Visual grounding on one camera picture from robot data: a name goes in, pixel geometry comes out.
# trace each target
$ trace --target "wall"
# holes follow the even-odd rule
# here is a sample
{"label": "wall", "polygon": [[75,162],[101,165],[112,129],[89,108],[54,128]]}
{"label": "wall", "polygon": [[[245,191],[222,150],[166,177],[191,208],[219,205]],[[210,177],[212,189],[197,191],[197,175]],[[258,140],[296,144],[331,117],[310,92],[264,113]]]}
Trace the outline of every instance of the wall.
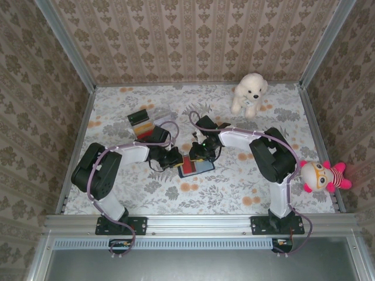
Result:
{"label": "wall", "polygon": [[55,211],[88,93],[33,1],[0,1],[0,280]]}
{"label": "wall", "polygon": [[97,84],[299,80],[338,0],[52,0]]}
{"label": "wall", "polygon": [[308,87],[333,163],[347,163],[342,190],[375,255],[375,1],[358,0]]}

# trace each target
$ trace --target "floral tablecloth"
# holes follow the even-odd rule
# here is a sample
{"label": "floral tablecloth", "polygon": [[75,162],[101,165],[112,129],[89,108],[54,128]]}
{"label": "floral tablecloth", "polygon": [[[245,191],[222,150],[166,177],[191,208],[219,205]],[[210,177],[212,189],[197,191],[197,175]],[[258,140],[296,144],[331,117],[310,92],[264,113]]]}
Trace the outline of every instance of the floral tablecloth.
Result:
{"label": "floral tablecloth", "polygon": [[[127,115],[140,108],[152,111],[169,106],[180,127],[176,144],[188,154],[193,126],[189,112],[231,123],[238,128],[264,131],[279,129],[301,159],[317,160],[304,108],[295,84],[268,87],[264,105],[255,119],[230,112],[234,85],[184,85],[109,87],[96,89],[96,100],[84,138],[81,156],[92,142],[107,147],[132,142],[135,138]],[[270,183],[257,169],[252,154],[224,148],[211,172],[180,179],[176,168],[163,173],[148,163],[120,167],[114,192],[131,214],[254,214],[270,206]],[[292,182],[292,204],[302,213],[333,213],[330,195],[308,194],[301,179]],[[86,194],[72,186],[65,214],[96,214]]]}

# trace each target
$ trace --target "white stuffed dog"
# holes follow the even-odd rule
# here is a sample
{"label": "white stuffed dog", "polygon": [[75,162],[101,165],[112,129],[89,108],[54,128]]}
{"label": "white stuffed dog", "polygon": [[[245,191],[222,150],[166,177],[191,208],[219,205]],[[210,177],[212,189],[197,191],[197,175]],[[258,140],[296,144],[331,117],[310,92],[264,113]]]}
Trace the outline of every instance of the white stuffed dog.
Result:
{"label": "white stuffed dog", "polygon": [[262,97],[267,91],[268,83],[258,73],[250,73],[242,78],[234,90],[231,111],[238,115],[242,107],[246,108],[245,117],[254,118],[262,106]]}

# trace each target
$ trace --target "pink plush toy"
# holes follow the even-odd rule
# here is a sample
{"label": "pink plush toy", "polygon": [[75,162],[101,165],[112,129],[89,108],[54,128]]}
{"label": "pink plush toy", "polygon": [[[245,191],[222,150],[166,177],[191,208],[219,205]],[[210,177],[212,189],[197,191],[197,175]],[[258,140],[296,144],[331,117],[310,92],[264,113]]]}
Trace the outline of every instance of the pink plush toy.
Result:
{"label": "pink plush toy", "polygon": [[323,165],[317,162],[301,161],[301,176],[305,182],[304,189],[307,192],[322,191],[327,188],[329,192],[335,192],[335,187],[350,189],[352,183],[344,179],[345,163],[340,162],[332,168],[329,161]]}

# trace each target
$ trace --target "purple cable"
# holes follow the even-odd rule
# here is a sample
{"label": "purple cable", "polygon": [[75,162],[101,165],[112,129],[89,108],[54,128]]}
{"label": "purple cable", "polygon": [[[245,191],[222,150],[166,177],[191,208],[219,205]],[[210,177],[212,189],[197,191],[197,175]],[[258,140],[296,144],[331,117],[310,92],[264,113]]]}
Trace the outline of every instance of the purple cable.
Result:
{"label": "purple cable", "polygon": [[312,233],[312,221],[306,217],[305,215],[302,215],[300,214],[299,212],[297,212],[294,207],[291,205],[291,189],[290,189],[290,182],[291,180],[299,173],[300,169],[301,169],[301,165],[300,165],[300,162],[299,162],[299,159],[298,159],[298,156],[297,154],[295,153],[295,151],[285,142],[283,142],[282,140],[279,140],[278,138],[275,138],[273,136],[269,136],[269,135],[266,135],[264,133],[259,133],[259,132],[253,132],[253,131],[249,131],[249,130],[243,130],[243,129],[237,129],[237,128],[227,128],[227,129],[205,129],[205,128],[202,128],[198,125],[196,125],[192,119],[192,115],[193,114],[196,114],[198,116],[198,118],[200,119],[200,116],[199,116],[199,113],[196,112],[196,111],[190,111],[190,114],[189,114],[189,120],[190,120],[190,123],[193,124],[193,126],[201,131],[207,131],[207,132],[241,132],[241,133],[251,133],[252,135],[255,135],[255,136],[262,136],[262,137],[265,137],[265,138],[268,138],[272,141],[275,141],[279,144],[281,144],[282,146],[284,146],[286,149],[288,149],[293,157],[295,158],[296,160],[296,163],[297,163],[297,168],[295,169],[295,171],[288,177],[287,179],[287,201],[288,201],[288,207],[296,214],[296,215],[300,215],[302,218],[304,218],[305,220],[307,220],[307,222],[309,222],[309,225],[310,225],[310,230],[306,236],[306,239],[304,240],[304,242],[296,249],[296,250],[293,250],[289,253],[285,253],[283,250],[277,248],[277,247],[274,247],[276,250],[278,250],[279,252],[285,254],[285,255],[292,255],[293,253],[297,253],[308,241],[308,239],[310,238],[311,236],[311,233]]}
{"label": "purple cable", "polygon": [[[124,144],[124,145],[118,145],[118,146],[112,146],[110,148],[107,148],[105,151],[103,151],[103,153],[101,155],[99,155],[98,159],[96,160],[94,166],[93,166],[93,169],[91,170],[91,173],[90,173],[90,176],[88,177],[88,180],[87,180],[87,197],[88,199],[93,202],[94,206],[96,209],[98,209],[98,211],[106,218],[108,219],[109,221],[115,223],[115,224],[119,224],[119,225],[122,225],[123,227],[126,227],[127,229],[129,229],[131,231],[131,234],[132,234],[132,241],[130,243],[130,246],[129,248],[124,252],[122,253],[121,255],[126,255],[130,250],[131,248],[134,246],[134,243],[135,243],[135,231],[127,224],[124,224],[123,222],[119,222],[119,221],[116,221],[114,219],[112,219],[111,217],[109,217],[104,211],[102,208],[100,208],[100,206],[97,204],[97,202],[95,201],[94,197],[91,195],[91,183],[93,181],[93,177],[94,177],[94,174],[95,174],[95,171],[96,171],[96,168],[99,166],[102,158],[111,150],[117,150],[117,149],[123,149],[123,148],[129,148],[129,147],[132,147],[132,146],[148,146],[148,145],[168,145],[170,143],[175,143],[176,141],[176,138],[178,137],[179,135],[179,132],[180,132],[180,129],[177,125],[176,122],[174,121],[165,121],[164,123],[162,123],[160,125],[160,127],[164,124],[167,124],[167,123],[172,123],[176,126],[177,128],[177,133],[176,135],[168,142],[164,142],[164,143],[141,143],[141,142],[133,142],[133,143],[127,143],[127,144]],[[110,251],[113,255],[115,255],[115,253],[112,251],[112,248],[113,246],[111,247]]]}

